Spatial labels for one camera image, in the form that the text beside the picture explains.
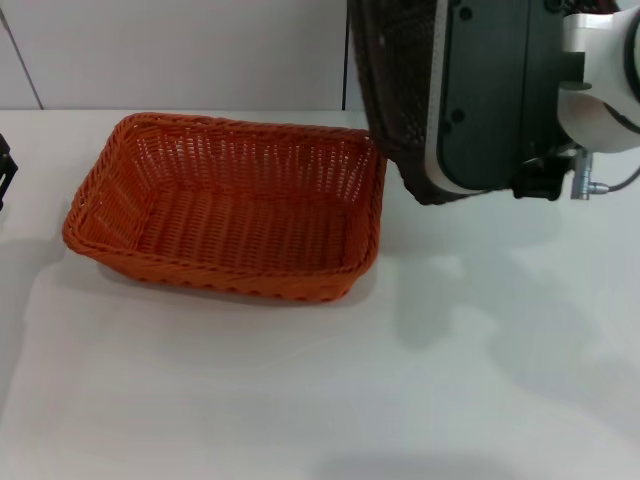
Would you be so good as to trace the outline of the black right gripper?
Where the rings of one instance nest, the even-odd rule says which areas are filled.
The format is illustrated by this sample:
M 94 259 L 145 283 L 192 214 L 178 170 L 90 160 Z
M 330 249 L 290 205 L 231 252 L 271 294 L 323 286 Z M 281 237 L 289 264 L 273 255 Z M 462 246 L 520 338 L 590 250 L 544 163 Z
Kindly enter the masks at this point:
M 532 159 L 522 164 L 512 178 L 513 196 L 516 199 L 558 200 L 565 176 L 572 166 L 571 158 L 560 156 Z

